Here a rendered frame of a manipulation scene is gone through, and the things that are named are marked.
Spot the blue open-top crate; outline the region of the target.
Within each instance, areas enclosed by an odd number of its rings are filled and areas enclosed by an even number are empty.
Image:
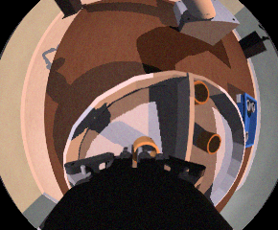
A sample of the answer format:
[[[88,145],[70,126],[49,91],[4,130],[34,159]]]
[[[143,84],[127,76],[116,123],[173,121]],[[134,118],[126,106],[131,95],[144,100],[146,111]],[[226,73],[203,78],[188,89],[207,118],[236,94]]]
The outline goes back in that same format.
[[[257,127],[257,101],[246,93],[243,93],[243,95],[238,94],[236,96],[237,96],[237,107],[239,108],[241,116],[243,118],[244,130],[248,132],[248,139],[247,142],[245,142],[245,147],[248,148],[253,146],[255,141],[256,127]],[[250,113],[247,112],[246,100],[249,100],[250,103],[255,104],[254,112],[250,112]]]

